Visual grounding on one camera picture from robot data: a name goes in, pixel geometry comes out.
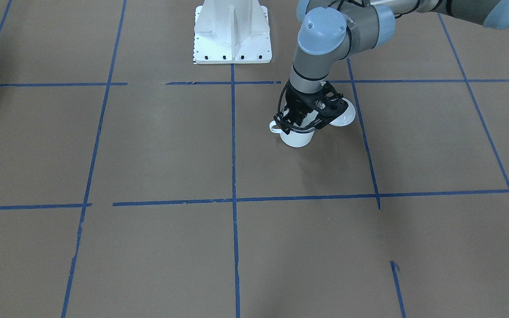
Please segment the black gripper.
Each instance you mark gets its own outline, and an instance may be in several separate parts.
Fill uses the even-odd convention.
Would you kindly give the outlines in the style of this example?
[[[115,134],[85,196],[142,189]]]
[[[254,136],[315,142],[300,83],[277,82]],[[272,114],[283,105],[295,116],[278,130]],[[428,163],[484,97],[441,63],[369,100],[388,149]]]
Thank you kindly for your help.
[[[285,91],[285,126],[288,129],[306,127],[309,123],[309,113],[313,112],[298,96],[299,91],[287,88]]]

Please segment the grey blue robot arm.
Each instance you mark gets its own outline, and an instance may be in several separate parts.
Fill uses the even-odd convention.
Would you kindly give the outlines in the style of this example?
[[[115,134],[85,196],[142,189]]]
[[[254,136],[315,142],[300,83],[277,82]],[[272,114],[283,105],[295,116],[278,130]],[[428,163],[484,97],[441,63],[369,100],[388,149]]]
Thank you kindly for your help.
[[[333,63],[388,42],[396,19],[414,12],[509,28],[509,0],[301,0],[297,48],[275,125],[286,134],[349,125],[356,110],[327,81]]]

